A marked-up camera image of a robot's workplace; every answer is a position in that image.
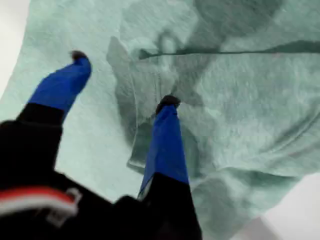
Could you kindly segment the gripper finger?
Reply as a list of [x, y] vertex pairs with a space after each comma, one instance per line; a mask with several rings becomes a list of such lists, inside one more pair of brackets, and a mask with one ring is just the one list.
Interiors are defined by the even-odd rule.
[[180, 100], [162, 98], [155, 110], [151, 143], [138, 195], [151, 215], [157, 240], [200, 240], [177, 108]]
[[34, 90], [17, 119], [23, 122], [61, 126], [92, 72], [89, 58], [71, 52], [72, 63], [50, 73]]

